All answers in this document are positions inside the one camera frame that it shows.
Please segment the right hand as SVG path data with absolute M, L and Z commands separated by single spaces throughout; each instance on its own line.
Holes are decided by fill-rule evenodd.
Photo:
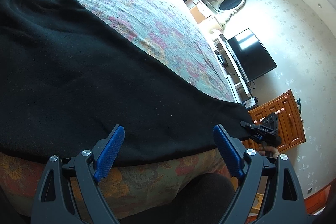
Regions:
M 273 146 L 259 147 L 258 154 L 262 157 L 264 166 L 271 166 L 275 164 L 276 159 L 280 155 L 278 149 Z

